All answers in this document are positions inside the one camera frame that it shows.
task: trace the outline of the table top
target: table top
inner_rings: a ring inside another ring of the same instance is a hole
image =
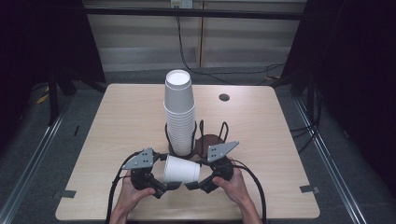
[[[62,198],[56,211],[60,220],[106,219],[111,182],[122,162],[147,147],[168,152],[164,133],[164,85],[111,84],[107,87],[66,189],[74,198]],[[265,193],[267,218],[315,218],[319,215],[313,192],[275,91],[270,87],[193,85],[197,123],[205,122],[205,134],[219,134],[223,121],[230,128],[227,142],[239,141],[229,156],[243,162],[257,176]],[[226,93],[230,100],[219,96]],[[157,161],[152,173],[162,181],[165,161]],[[200,181],[212,171],[201,169]],[[248,192],[259,214],[260,193],[243,171]],[[116,203],[120,184],[117,186]],[[220,188],[206,194],[181,186],[161,199],[147,197],[129,215],[133,220],[234,220],[241,214]]]

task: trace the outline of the beige wall panel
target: beige wall panel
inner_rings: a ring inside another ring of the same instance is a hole
[[[302,3],[205,2],[205,8],[269,12],[303,12]],[[298,21],[205,18],[203,67],[265,66],[283,63]]]
[[[194,8],[302,12],[304,1],[193,1]],[[85,0],[86,6],[170,7],[169,1]],[[172,17],[89,15],[105,72],[183,68],[177,20]],[[190,67],[265,66],[283,63],[298,21],[181,18],[183,51]]]

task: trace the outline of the gray carpet floor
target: gray carpet floor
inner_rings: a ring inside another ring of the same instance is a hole
[[[206,69],[205,71],[213,74],[219,71],[238,72],[238,69],[216,68]],[[163,83],[167,72],[168,70],[107,73],[106,80],[107,84]],[[214,76],[238,85],[269,85],[273,82],[269,78],[265,79],[265,74]],[[229,83],[205,75],[191,74],[191,79],[193,84],[229,85]],[[34,179],[29,185],[29,189],[11,223],[68,223],[56,219],[55,211],[60,200],[54,199],[52,196],[55,191],[65,188],[103,98],[101,92],[93,90],[85,84],[76,82],[76,86],[78,91],[71,100],[71,105],[65,112],[63,122],[35,173]],[[47,100],[40,105],[35,103],[44,89],[40,88],[32,91],[28,109],[19,123],[18,134],[12,139],[6,153],[0,159],[0,169],[2,171],[0,173],[1,206],[4,205],[7,197],[16,186],[48,128],[47,124],[50,119],[49,101]],[[295,104],[295,97],[290,94],[290,85],[276,88],[276,95],[290,129],[304,127],[303,120]],[[61,106],[63,102],[66,102],[65,99],[66,97],[60,94]],[[343,128],[326,108],[325,103],[318,128],[325,144],[332,153],[340,173],[359,203],[367,223],[396,223],[395,198],[389,194],[387,187],[362,158],[353,139],[345,137]],[[296,138],[296,147],[298,149],[303,147],[308,139],[308,133]],[[301,152],[300,156],[311,186],[320,189],[320,193],[316,194],[320,216],[312,220],[272,220],[271,223],[353,223],[315,145],[310,143]]]

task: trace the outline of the wire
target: wire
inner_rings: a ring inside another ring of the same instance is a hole
[[[312,142],[312,140],[317,136],[318,130],[315,130],[315,132],[312,134],[312,136],[309,138],[309,140],[305,143],[305,145],[298,150],[298,153],[301,153],[308,147],[309,143]]]
[[[318,116],[317,116],[317,118],[315,119],[315,121],[312,124],[310,124],[308,126],[305,126],[303,128],[298,128],[298,129],[290,129],[291,132],[303,131],[302,133],[294,135],[293,139],[296,139],[296,138],[304,135],[305,133],[307,133],[311,129],[315,128],[316,130],[318,130],[319,124],[320,124],[320,118],[321,118],[322,102],[323,102],[323,97],[321,96],[321,94],[318,91],[318,89],[316,89],[316,96],[317,96],[316,99],[317,99],[317,106],[318,106]]]
[[[139,152],[135,152],[134,154],[130,155],[125,161],[122,163],[122,166],[129,161],[132,157],[136,156],[139,154]],[[127,177],[127,176],[120,176],[120,173],[122,171],[122,166],[120,167],[119,171],[117,172],[116,177],[114,178],[110,192],[108,193],[108,202],[107,202],[107,214],[106,214],[106,221],[105,223],[108,224],[110,222],[110,216],[111,216],[111,209],[113,208],[113,198],[114,198],[114,192],[116,191],[117,184],[119,183],[120,179]]]
[[[224,79],[221,79],[221,78],[219,78],[219,77],[215,77],[214,75],[236,75],[236,74],[252,75],[252,74],[266,73],[266,76],[265,76],[265,78],[264,78],[263,81],[261,81],[261,82],[259,82],[259,83],[257,83],[257,84],[254,84],[255,86],[260,86],[260,85],[261,85],[262,83],[264,83],[264,82],[267,80],[267,78],[269,77],[269,71],[274,70],[274,69],[278,68],[279,66],[285,65],[285,63],[274,63],[274,64],[270,64],[270,65],[266,66],[264,70],[255,71],[255,72],[218,72],[218,73],[204,73],[204,72],[199,72],[199,71],[192,70],[192,69],[187,65],[186,59],[185,59],[185,57],[184,57],[183,43],[182,43],[182,41],[181,41],[180,17],[176,17],[176,19],[177,19],[178,43],[179,43],[179,51],[180,51],[181,61],[183,62],[184,66],[185,66],[190,72],[193,72],[193,73],[198,74],[198,75],[213,77],[214,79],[217,79],[217,80],[219,80],[219,81],[221,81],[221,82],[225,82],[225,83],[230,84],[230,85],[238,85],[238,84],[232,83],[232,82],[227,81],[227,80],[224,80]]]
[[[267,211],[266,211],[265,196],[264,196],[264,190],[262,189],[262,184],[260,183],[259,179],[253,174],[253,172],[251,172],[251,170],[246,167],[246,165],[244,165],[240,161],[237,162],[241,163],[242,166],[233,165],[233,167],[247,171],[257,185],[257,189],[259,190],[260,197],[262,198],[262,223],[265,224],[267,222]]]
[[[242,163],[241,161],[237,161],[237,160],[231,160],[231,161],[236,161],[236,162],[240,163],[241,165],[247,167],[247,166],[246,166],[244,163]]]

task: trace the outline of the dark curtain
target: dark curtain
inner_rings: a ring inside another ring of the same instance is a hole
[[[81,0],[7,1],[0,7],[0,143],[12,137],[16,121],[36,83],[51,71],[61,80],[106,82],[88,18],[38,7],[83,7]]]
[[[341,8],[338,2],[334,8]],[[308,0],[306,9],[320,13],[329,4],[334,1]],[[313,76],[326,105],[396,196],[396,4],[346,0],[342,9],[338,20],[332,17],[335,26],[302,21],[283,75],[304,71],[295,90]]]

